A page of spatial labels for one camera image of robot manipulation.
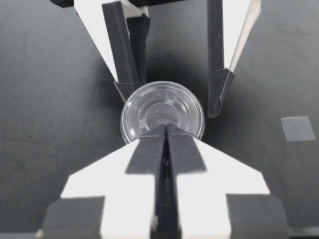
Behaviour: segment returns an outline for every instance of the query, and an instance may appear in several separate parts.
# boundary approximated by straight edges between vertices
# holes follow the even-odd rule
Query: white plastic part
[[[232,72],[260,11],[261,0],[223,0],[224,66]]]
[[[260,172],[193,139],[207,171],[177,177],[182,238],[229,239],[227,194],[269,194],[269,189]]]
[[[103,239],[150,238],[154,176],[125,173],[139,142],[137,139],[72,174],[61,194],[62,198],[105,197],[100,227]]]

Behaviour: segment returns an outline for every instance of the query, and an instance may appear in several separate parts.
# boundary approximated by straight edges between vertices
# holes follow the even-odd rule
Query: clear plastic cup
[[[121,115],[125,143],[161,124],[174,124],[201,139],[205,129],[203,108],[186,87],[157,81],[137,89],[127,100]]]

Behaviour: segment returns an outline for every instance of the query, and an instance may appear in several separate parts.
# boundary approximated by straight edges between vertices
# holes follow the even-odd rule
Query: dark gray surface
[[[262,171],[292,226],[319,225],[318,144],[288,143],[280,120],[309,116],[319,135],[318,12],[317,0],[264,1],[221,116],[207,122],[203,139]],[[177,26],[195,35],[200,24]],[[181,82],[204,101],[207,89],[190,80],[205,66],[171,54],[180,39],[193,42],[185,39],[190,34],[167,29],[159,51],[157,27],[164,28],[150,28],[151,80]],[[194,44],[188,57],[205,54],[201,49]],[[0,1],[0,231],[38,229],[70,173],[124,145],[122,106],[74,9]]]

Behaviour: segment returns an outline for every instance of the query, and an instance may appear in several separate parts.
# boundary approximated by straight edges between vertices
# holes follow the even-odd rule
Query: gray tape
[[[282,118],[281,124],[288,142],[316,140],[308,116]]]

